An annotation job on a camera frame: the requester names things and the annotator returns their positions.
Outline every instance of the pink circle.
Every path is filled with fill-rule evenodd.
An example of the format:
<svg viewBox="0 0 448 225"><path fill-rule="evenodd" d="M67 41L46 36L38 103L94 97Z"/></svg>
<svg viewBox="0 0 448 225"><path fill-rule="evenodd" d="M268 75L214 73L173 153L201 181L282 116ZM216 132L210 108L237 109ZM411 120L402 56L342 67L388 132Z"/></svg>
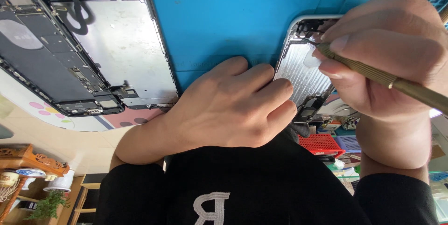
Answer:
<svg viewBox="0 0 448 225"><path fill-rule="evenodd" d="M30 102L31 107L42 109L43 106L37 102Z"/></svg>
<svg viewBox="0 0 448 225"><path fill-rule="evenodd" d="M51 115L51 113L49 113L48 111L45 111L45 110L39 110L39 114L44 115L44 116Z"/></svg>

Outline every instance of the forearm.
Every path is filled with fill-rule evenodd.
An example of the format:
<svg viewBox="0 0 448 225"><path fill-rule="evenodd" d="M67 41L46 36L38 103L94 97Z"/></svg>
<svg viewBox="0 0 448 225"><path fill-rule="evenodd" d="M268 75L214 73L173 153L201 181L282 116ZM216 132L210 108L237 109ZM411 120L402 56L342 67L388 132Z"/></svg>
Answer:
<svg viewBox="0 0 448 225"><path fill-rule="evenodd" d="M128 164L145 165L193 149L180 140L175 128L165 121L165 114L159 115L130 129L118 143L115 154Z"/></svg>
<svg viewBox="0 0 448 225"><path fill-rule="evenodd" d="M422 168L431 155L431 122L427 112L391 123L362 116L356 137L363 153L396 169Z"/></svg>

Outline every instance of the gold screwdriver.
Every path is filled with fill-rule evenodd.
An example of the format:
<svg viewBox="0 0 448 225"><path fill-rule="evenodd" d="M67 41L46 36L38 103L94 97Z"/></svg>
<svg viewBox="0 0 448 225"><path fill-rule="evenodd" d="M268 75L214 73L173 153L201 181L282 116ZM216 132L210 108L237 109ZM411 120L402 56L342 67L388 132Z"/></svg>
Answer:
<svg viewBox="0 0 448 225"><path fill-rule="evenodd" d="M330 50L330 43L315 43L305 38L301 39L316 46L316 49L325 57L341 62L366 78L384 85L389 89L394 88L432 108L438 109L444 114L448 114L448 98L446 96L430 90L416 82L396 77L393 74L368 66L359 61L339 56Z"/></svg>

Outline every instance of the hand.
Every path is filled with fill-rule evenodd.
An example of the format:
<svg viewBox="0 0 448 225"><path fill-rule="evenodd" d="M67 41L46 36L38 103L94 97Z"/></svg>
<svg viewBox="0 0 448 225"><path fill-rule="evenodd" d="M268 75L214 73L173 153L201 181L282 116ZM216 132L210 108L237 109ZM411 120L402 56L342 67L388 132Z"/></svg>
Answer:
<svg viewBox="0 0 448 225"><path fill-rule="evenodd" d="M344 15L323 40L332 42L331 50L341 56L448 95L448 34L427 0L371 0ZM426 164L431 148L428 106L334 60L323 61L320 70L342 100L363 114L357 137L369 157L403 169Z"/></svg>
<svg viewBox="0 0 448 225"><path fill-rule="evenodd" d="M282 131L297 113L287 79L272 82L274 69L259 64L247 70L233 57L197 79L163 121L171 140L187 149L202 146L259 147Z"/></svg>

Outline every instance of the fingernail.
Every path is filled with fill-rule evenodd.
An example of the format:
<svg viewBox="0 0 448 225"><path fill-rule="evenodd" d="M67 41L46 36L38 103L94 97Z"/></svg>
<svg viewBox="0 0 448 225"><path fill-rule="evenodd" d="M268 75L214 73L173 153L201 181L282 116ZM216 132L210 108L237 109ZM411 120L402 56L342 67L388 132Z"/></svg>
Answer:
<svg viewBox="0 0 448 225"><path fill-rule="evenodd" d="M347 40L349 39L350 35L345 35L340 38L337 38L333 40L333 42L330 44L330 50L333 52L340 52L342 49L344 49L345 45L347 44Z"/></svg>
<svg viewBox="0 0 448 225"><path fill-rule="evenodd" d="M336 80L340 80L342 79L342 75L337 74L337 73L328 73L325 71L320 70L321 73L323 73L324 75L328 76L331 79L336 79Z"/></svg>

